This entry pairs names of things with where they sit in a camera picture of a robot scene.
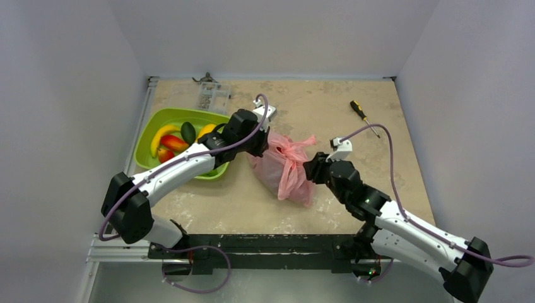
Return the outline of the pink plastic bag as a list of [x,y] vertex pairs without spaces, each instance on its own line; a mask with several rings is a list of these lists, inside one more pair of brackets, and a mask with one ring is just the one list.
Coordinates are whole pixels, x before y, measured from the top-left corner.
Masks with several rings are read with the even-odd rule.
[[312,205],[314,185],[307,180],[303,164],[309,161],[305,148],[316,144],[314,135],[303,141],[270,133],[268,149],[262,157],[246,154],[254,175],[280,201],[290,200],[305,207]]

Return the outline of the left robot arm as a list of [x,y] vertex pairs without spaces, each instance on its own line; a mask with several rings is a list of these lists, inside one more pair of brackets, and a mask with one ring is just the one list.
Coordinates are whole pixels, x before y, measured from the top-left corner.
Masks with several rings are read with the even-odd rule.
[[239,109],[221,132],[203,135],[179,156],[132,177],[116,174],[101,209],[105,222],[126,244],[147,240],[163,246],[172,258],[181,258],[188,250],[185,230],[154,215],[152,207],[191,179],[231,162],[238,153],[260,157],[268,148],[269,122],[276,113],[270,105]]

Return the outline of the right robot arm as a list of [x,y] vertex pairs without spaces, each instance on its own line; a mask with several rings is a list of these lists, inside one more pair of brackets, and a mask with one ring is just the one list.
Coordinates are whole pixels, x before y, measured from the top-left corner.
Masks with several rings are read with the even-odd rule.
[[307,180],[326,185],[348,213],[363,221],[354,240],[360,256],[376,253],[400,260],[442,282],[457,300],[479,301],[493,273],[485,241],[466,240],[402,213],[396,201],[365,184],[349,161],[318,152],[303,167]]

